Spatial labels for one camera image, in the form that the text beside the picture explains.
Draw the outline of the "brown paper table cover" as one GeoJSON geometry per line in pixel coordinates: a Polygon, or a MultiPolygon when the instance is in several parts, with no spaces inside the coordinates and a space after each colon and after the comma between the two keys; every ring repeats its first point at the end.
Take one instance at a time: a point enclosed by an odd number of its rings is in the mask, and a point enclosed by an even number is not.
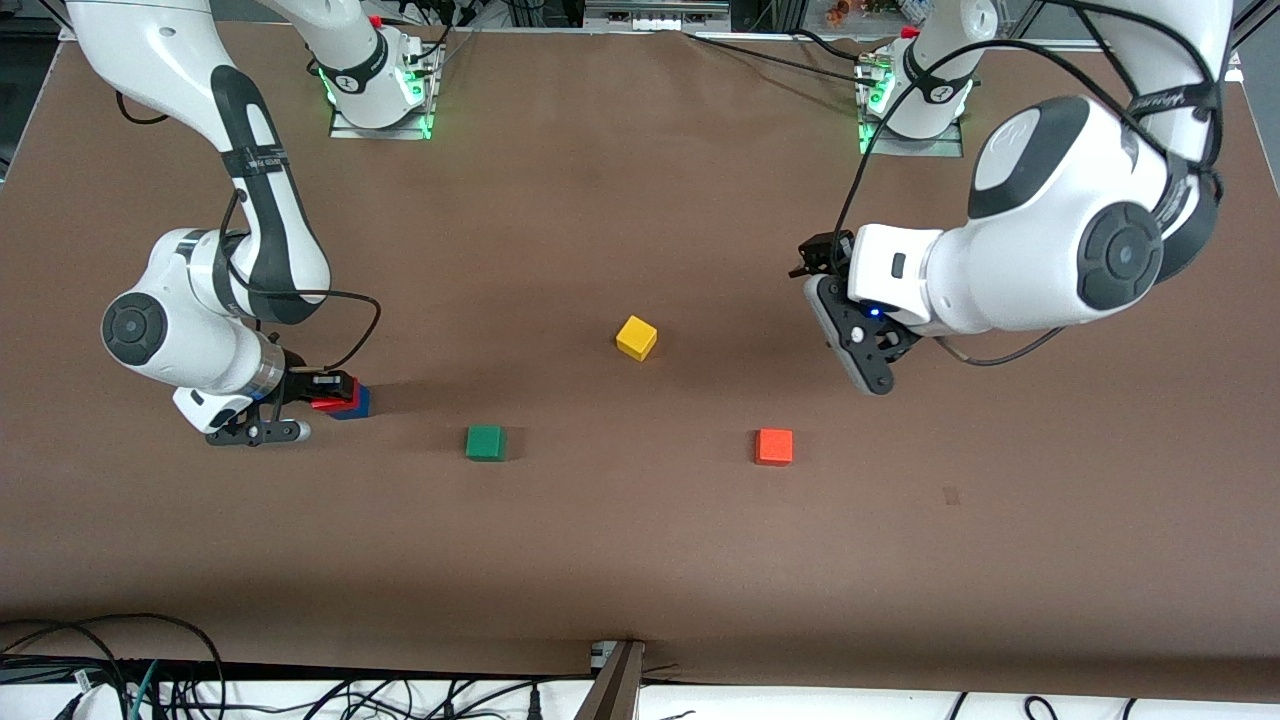
{"type": "Polygon", "coordinates": [[[859,393],[788,278],[858,165],[849,88],[678,35],[483,33],[429,141],[332,138],[283,26],[227,23],[340,290],[372,415],[214,448],[104,350],[218,155],[61,47],[0,188],[0,621],[132,657],[1280,700],[1280,197],[1240,85],[1208,247],[1006,366],[859,393]],[[614,336],[658,329],[644,363],[614,336]],[[465,457],[470,425],[503,462],[465,457]],[[794,462],[753,461],[760,428],[794,462]],[[946,506],[942,488],[960,489],[946,506]]]}

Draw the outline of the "grey metal post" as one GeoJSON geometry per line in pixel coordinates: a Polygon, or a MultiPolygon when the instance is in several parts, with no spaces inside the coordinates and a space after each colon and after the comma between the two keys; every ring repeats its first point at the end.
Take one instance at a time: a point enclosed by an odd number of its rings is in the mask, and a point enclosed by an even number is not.
{"type": "Polygon", "coordinates": [[[646,647],[641,641],[617,642],[605,667],[594,674],[573,720],[637,720],[646,647]]]}

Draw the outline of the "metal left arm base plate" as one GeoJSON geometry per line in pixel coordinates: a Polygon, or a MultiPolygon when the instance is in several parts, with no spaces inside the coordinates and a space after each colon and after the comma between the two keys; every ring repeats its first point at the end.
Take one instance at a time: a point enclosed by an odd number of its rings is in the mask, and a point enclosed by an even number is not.
{"type": "Polygon", "coordinates": [[[858,58],[855,77],[874,82],[873,86],[864,86],[856,91],[860,152],[905,158],[963,158],[960,118],[966,109],[965,96],[973,88],[972,79],[966,83],[961,100],[954,109],[951,122],[942,133],[932,138],[909,138],[887,129],[876,146],[870,146],[873,135],[881,127],[882,111],[890,109],[897,85],[896,76],[891,70],[891,60],[887,46],[872,53],[861,53],[858,58]]]}

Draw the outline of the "grey metal rail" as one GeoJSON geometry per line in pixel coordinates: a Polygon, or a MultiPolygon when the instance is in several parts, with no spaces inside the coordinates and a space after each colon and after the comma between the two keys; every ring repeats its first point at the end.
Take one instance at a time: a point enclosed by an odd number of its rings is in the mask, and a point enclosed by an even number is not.
{"type": "Polygon", "coordinates": [[[582,0],[582,27],[605,32],[732,31],[730,0],[582,0]]]}

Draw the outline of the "yellow wooden block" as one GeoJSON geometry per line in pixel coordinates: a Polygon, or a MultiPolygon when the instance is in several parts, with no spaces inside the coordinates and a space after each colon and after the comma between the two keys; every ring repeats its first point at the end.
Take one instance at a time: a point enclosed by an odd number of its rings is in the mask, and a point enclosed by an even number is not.
{"type": "Polygon", "coordinates": [[[628,316],[614,336],[616,347],[637,363],[646,360],[657,341],[658,329],[635,315],[628,316]]]}

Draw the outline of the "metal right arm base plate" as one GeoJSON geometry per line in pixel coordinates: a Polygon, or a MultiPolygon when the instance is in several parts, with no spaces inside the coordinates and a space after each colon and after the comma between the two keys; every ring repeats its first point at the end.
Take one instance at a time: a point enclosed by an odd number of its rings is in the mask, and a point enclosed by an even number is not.
{"type": "Polygon", "coordinates": [[[317,67],[333,114],[333,138],[429,140],[442,81],[444,47],[392,27],[367,69],[317,67]]]}

